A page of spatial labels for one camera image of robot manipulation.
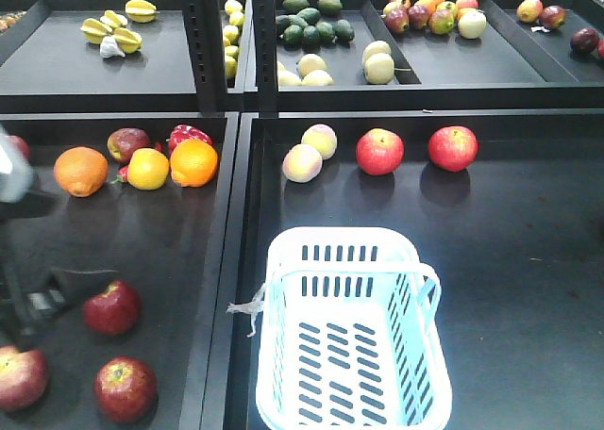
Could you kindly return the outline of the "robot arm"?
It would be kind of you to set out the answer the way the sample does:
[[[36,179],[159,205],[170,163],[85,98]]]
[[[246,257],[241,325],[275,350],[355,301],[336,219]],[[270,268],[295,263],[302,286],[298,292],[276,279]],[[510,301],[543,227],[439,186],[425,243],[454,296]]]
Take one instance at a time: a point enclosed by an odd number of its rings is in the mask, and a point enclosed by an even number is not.
[[[30,218],[50,212],[56,197],[35,190],[34,171],[21,151],[1,132],[1,219]],[[118,278],[114,270],[73,271],[52,268],[42,287],[24,289],[1,249],[1,331],[22,351],[35,347],[49,324],[68,309],[104,291]]]

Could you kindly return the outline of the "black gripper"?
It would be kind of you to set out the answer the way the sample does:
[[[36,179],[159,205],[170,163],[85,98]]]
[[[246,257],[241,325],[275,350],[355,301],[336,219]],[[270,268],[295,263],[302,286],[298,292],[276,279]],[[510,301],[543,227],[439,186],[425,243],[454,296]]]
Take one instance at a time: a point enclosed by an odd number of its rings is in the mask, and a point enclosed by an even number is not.
[[[57,196],[29,190],[18,202],[1,203],[1,233],[12,220],[48,215]],[[45,289],[29,290],[14,264],[14,254],[1,241],[1,331],[19,350],[31,350],[59,314],[60,307],[76,306],[104,292],[117,279],[115,270],[52,269]]]

